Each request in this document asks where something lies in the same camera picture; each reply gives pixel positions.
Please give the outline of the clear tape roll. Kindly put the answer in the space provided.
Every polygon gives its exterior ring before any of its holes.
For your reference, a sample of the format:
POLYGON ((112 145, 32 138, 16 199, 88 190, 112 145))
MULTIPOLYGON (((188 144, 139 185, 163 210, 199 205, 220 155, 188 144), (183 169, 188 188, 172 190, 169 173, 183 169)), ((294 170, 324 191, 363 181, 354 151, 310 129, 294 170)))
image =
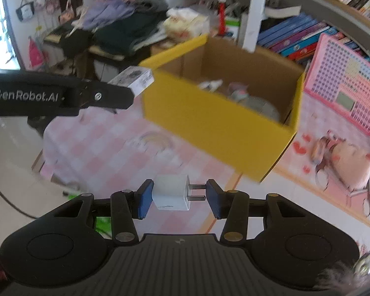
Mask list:
POLYGON ((280 121, 280 114, 276 107, 263 98, 249 96, 242 103, 248 109, 254 110, 257 113, 270 118, 276 122, 280 121))

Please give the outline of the white desk mat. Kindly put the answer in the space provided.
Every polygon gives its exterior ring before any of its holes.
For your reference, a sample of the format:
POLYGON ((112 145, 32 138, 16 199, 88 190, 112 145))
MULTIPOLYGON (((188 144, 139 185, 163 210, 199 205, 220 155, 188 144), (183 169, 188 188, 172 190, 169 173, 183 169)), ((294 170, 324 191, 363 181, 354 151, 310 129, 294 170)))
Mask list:
POLYGON ((320 222, 350 236, 361 254, 370 252, 370 226, 282 176, 269 175, 259 184, 236 172, 227 188, 250 196, 251 218, 247 229, 250 239, 264 228, 282 228, 290 221, 320 222))

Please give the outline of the white shelf post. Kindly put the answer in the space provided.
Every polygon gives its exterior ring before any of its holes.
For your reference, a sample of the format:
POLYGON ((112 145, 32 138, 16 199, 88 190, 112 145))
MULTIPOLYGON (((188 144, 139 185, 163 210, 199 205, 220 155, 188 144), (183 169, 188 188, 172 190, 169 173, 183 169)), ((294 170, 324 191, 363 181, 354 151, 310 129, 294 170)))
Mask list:
POLYGON ((260 24, 264 18, 266 0, 250 0, 247 26, 242 48, 250 53, 255 51, 259 36, 260 24))

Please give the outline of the pile of clothes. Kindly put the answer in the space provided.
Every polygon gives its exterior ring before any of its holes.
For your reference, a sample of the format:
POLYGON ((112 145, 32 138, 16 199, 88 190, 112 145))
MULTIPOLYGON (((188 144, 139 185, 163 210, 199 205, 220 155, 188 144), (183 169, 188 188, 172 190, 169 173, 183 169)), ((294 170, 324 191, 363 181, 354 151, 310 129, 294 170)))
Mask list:
POLYGON ((60 47, 67 58, 94 45, 114 56, 132 56, 145 42, 165 38, 167 11, 166 0, 95 0, 45 41, 60 47))

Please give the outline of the pen holder with pens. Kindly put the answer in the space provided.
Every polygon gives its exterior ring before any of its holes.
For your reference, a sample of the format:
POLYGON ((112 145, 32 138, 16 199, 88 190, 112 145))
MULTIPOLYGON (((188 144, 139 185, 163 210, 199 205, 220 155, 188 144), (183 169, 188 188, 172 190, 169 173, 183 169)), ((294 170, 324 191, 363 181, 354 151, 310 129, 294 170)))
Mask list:
POLYGON ((239 38, 243 7, 237 0, 216 0, 211 2, 209 10, 210 27, 213 35, 233 40, 239 38))

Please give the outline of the pink plush pig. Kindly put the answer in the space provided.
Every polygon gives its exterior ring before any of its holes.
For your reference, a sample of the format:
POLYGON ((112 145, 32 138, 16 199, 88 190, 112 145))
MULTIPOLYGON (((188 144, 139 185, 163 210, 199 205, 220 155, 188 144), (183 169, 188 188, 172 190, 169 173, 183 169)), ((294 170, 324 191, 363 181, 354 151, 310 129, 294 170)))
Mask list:
POLYGON ((331 164, 339 179, 350 190, 364 189, 370 179, 370 152, 347 141, 331 150, 331 164))

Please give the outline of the white power adapter box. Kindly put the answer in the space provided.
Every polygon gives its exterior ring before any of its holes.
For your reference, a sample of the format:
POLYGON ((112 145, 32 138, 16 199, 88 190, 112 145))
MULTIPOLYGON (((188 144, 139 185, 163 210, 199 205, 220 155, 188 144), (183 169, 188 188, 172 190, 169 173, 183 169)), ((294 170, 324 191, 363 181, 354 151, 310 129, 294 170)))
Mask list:
POLYGON ((136 98, 155 81, 151 69, 140 66, 129 66, 108 83, 129 88, 136 98))

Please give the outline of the white charger plug cube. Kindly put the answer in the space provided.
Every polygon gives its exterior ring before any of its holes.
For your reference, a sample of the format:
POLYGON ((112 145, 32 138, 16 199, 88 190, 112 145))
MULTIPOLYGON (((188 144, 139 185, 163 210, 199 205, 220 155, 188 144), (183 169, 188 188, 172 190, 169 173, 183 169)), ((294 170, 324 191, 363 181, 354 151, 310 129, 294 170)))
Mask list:
POLYGON ((193 190, 205 190, 206 184, 191 184, 188 175, 159 175, 151 195, 159 210, 187 211, 192 201, 205 201, 206 196, 192 196, 193 190))

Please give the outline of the grey toy car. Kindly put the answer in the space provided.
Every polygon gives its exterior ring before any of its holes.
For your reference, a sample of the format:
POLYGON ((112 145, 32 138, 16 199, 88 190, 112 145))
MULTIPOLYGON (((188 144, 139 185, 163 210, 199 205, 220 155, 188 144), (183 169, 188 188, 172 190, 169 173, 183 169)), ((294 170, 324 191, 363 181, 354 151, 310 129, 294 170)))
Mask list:
POLYGON ((249 97, 248 86, 239 82, 232 82, 228 85, 229 98, 235 102, 241 102, 249 97))

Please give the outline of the pink toy learning tablet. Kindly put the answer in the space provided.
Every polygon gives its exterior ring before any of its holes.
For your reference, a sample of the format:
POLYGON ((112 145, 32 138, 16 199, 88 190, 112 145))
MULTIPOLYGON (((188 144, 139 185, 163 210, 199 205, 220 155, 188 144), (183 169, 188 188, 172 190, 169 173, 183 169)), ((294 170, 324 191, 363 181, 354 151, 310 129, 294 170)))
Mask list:
POLYGON ((304 91, 370 136, 370 63, 332 36, 321 35, 304 91))

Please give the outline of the floral tissue box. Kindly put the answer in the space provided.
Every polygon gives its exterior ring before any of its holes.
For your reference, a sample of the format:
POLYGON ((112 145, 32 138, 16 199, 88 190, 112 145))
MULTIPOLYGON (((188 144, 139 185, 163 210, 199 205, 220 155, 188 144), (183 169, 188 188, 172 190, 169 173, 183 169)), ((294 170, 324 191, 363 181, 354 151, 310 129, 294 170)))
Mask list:
POLYGON ((210 33, 210 21, 191 8, 171 8, 163 22, 166 35, 179 43, 210 33))

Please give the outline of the yellow cardboard box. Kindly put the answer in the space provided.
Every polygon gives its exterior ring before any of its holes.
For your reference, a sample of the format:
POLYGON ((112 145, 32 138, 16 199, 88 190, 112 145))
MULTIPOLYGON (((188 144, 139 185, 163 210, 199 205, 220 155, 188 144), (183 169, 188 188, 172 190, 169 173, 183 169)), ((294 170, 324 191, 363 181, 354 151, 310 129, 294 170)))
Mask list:
POLYGON ((189 141, 225 164, 262 181, 297 134, 303 68, 261 47, 253 53, 233 42, 200 36, 142 61, 154 83, 142 94, 147 120, 189 141), (198 84, 221 79, 213 93, 198 84), (279 122, 229 98, 228 85, 248 86, 278 110, 279 122))

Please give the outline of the row of blue books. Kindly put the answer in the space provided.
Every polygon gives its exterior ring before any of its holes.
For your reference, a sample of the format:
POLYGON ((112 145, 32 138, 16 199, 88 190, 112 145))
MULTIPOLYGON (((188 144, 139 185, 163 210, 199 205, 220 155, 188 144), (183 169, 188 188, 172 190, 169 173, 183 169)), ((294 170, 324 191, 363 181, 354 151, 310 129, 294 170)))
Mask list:
POLYGON ((322 34, 343 37, 335 27, 300 13, 260 32, 257 45, 283 57, 293 57, 304 48, 315 47, 322 34))

